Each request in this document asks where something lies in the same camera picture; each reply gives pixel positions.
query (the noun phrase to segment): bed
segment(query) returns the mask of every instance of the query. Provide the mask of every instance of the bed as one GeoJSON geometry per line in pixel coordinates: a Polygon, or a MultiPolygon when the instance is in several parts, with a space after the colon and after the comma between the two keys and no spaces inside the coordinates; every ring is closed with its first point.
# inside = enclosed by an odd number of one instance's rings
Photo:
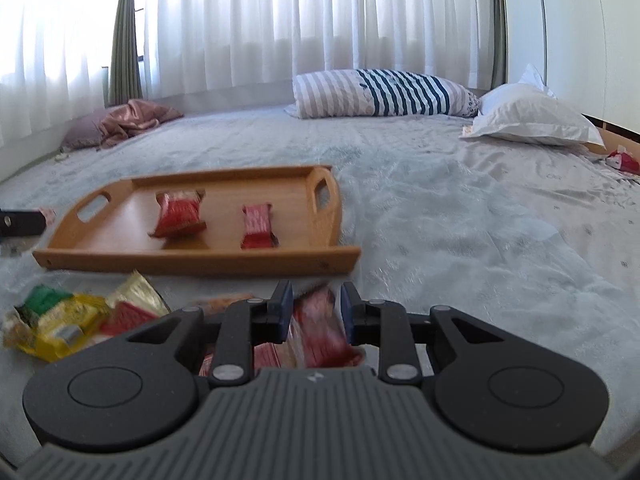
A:
{"type": "MultiPolygon", "coordinates": [[[[342,241],[363,249],[351,276],[363,297],[399,301],[412,312],[451,304],[589,365],[610,391],[593,444],[607,453],[640,428],[640,185],[579,150],[459,139],[469,123],[449,116],[301,121],[281,107],[188,116],[109,151],[25,170],[0,185],[0,203],[52,206],[62,215],[124,176],[333,164],[342,241]]],[[[107,294],[123,278],[44,272],[27,253],[0,260],[0,304],[18,304],[39,283],[107,294]]],[[[159,276],[152,283],[176,309],[202,296],[267,294],[274,281],[159,276]]],[[[424,352],[421,359],[427,370],[424,352]]],[[[376,362],[368,348],[367,363],[376,362]]],[[[20,396],[43,365],[0,352],[0,452],[14,464],[38,448],[20,396]]]]}

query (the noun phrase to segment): red snack wrapper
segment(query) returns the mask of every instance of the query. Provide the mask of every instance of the red snack wrapper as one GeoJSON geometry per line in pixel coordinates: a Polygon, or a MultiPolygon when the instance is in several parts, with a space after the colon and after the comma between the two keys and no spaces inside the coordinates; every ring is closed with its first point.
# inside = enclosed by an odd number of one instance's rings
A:
{"type": "MultiPolygon", "coordinates": [[[[211,314],[224,312],[236,301],[248,300],[249,298],[254,298],[254,296],[252,294],[232,294],[230,296],[196,300],[192,304],[199,306],[204,311],[205,316],[210,316],[211,314]]],[[[281,345],[274,345],[273,343],[258,345],[254,348],[254,370],[265,367],[297,368],[298,360],[296,359],[296,352],[300,354],[300,360],[302,360],[302,350],[298,349],[298,345],[296,345],[296,349],[294,349],[293,345],[295,344],[296,342],[292,340],[292,335],[289,330],[287,341],[281,345]]],[[[200,366],[200,375],[202,377],[206,377],[209,374],[215,349],[215,345],[209,345],[206,349],[206,357],[200,366]]]]}
{"type": "MultiPolygon", "coordinates": [[[[254,370],[258,371],[260,368],[295,368],[295,363],[290,364],[282,362],[279,353],[282,352],[280,347],[283,345],[274,345],[273,343],[263,343],[254,348],[254,370]]],[[[209,349],[202,365],[200,366],[201,377],[209,375],[211,369],[211,362],[215,351],[213,348],[209,349]]]]}
{"type": "Polygon", "coordinates": [[[364,356],[347,343],[334,313],[335,296],[323,285],[294,303],[307,368],[340,368],[359,365],[364,356]]]}
{"type": "Polygon", "coordinates": [[[100,333],[110,336],[123,334],[132,328],[157,318],[158,316],[155,316],[148,310],[138,308],[128,301],[120,301],[116,305],[111,319],[107,320],[100,327],[100,333]]]}
{"type": "Polygon", "coordinates": [[[200,220],[200,203],[203,197],[204,190],[157,193],[160,216],[155,230],[149,236],[171,238],[204,231],[207,224],[200,220]]]}
{"type": "Polygon", "coordinates": [[[244,239],[240,247],[242,249],[258,249],[277,247],[278,239],[271,232],[271,204],[245,205],[244,213],[244,239]]]}
{"type": "Polygon", "coordinates": [[[626,152],[623,146],[619,146],[615,152],[609,153],[605,163],[607,166],[616,168],[616,170],[640,174],[640,164],[626,152]]]}

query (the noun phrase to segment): candy wrapper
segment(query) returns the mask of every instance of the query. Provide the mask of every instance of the candy wrapper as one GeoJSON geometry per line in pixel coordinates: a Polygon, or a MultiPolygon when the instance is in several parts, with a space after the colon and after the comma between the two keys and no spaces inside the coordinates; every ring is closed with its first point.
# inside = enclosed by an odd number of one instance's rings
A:
{"type": "Polygon", "coordinates": [[[31,310],[30,308],[21,305],[21,306],[17,306],[14,309],[16,311],[16,313],[18,314],[18,316],[20,317],[20,320],[29,328],[37,328],[38,327],[38,322],[40,320],[40,316],[38,316],[38,314],[36,314],[33,310],[31,310]]]}
{"type": "Polygon", "coordinates": [[[364,353],[349,345],[334,312],[335,296],[326,285],[294,302],[292,331],[302,340],[306,368],[357,366],[364,353]]]}
{"type": "Polygon", "coordinates": [[[626,152],[624,146],[618,146],[618,149],[615,152],[611,152],[604,162],[607,166],[616,170],[640,174],[640,164],[626,152]]]}
{"type": "MultiPolygon", "coordinates": [[[[205,316],[210,316],[211,314],[224,312],[236,301],[249,300],[250,298],[254,298],[254,296],[252,294],[235,294],[206,300],[196,300],[193,301],[191,305],[199,306],[204,311],[205,316]]],[[[206,377],[209,374],[214,354],[215,345],[209,345],[206,351],[206,357],[200,366],[200,375],[202,377],[206,377]]],[[[294,341],[290,327],[287,341],[283,344],[264,343],[254,347],[254,370],[265,367],[299,368],[299,363],[301,363],[302,360],[302,346],[299,342],[296,344],[296,341],[294,341]]]]}
{"type": "Polygon", "coordinates": [[[51,288],[47,285],[36,285],[31,289],[23,305],[38,316],[42,316],[60,301],[72,296],[73,294],[66,290],[51,288]]]}
{"type": "Polygon", "coordinates": [[[84,348],[110,310],[103,298],[78,294],[40,316],[35,327],[24,322],[18,310],[14,313],[2,324],[3,344],[53,362],[84,348]]]}
{"type": "Polygon", "coordinates": [[[100,327],[99,333],[104,336],[124,334],[154,319],[158,319],[156,314],[136,307],[128,301],[120,301],[110,318],[100,327]]]}
{"type": "Polygon", "coordinates": [[[107,305],[112,309],[116,309],[117,304],[121,301],[146,310],[155,317],[161,317],[170,312],[160,294],[136,270],[128,277],[126,282],[106,298],[107,305]]]}
{"type": "Polygon", "coordinates": [[[200,220],[200,203],[204,190],[164,191],[156,194],[160,205],[158,224],[149,236],[173,238],[204,231],[207,224],[200,220]]]}
{"type": "Polygon", "coordinates": [[[244,238],[242,249],[277,247],[278,239],[271,231],[271,204],[246,205],[244,213],[244,238]]]}
{"type": "Polygon", "coordinates": [[[32,346],[34,335],[31,327],[22,320],[20,314],[11,309],[2,319],[2,346],[16,348],[20,344],[32,346]]]}
{"type": "MultiPolygon", "coordinates": [[[[56,221],[56,212],[50,208],[38,209],[47,222],[47,228],[49,228],[56,221]]],[[[40,241],[39,236],[26,236],[26,237],[7,237],[0,240],[0,257],[2,258],[17,258],[23,253],[31,251],[36,244],[40,241]]]]}

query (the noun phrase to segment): ribbed gray surface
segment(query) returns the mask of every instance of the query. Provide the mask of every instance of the ribbed gray surface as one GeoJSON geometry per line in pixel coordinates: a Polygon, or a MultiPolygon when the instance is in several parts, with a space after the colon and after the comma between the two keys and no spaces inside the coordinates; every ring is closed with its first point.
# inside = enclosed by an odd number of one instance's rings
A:
{"type": "Polygon", "coordinates": [[[264,370],[218,389],[172,436],[132,452],[83,455],[45,446],[18,471],[27,480],[398,479],[606,480],[586,446],[518,457],[468,442],[422,394],[366,368],[264,370]]]}

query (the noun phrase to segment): metal screw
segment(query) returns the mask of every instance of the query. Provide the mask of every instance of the metal screw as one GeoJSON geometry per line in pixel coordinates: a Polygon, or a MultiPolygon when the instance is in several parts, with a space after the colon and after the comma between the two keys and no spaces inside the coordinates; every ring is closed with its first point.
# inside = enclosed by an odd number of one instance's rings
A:
{"type": "Polygon", "coordinates": [[[238,365],[220,365],[213,369],[213,376],[219,381],[235,381],[244,375],[238,365]]]}
{"type": "Polygon", "coordinates": [[[407,364],[391,365],[386,369],[386,374],[392,379],[398,381],[408,381],[418,375],[418,370],[415,366],[407,364]]]}

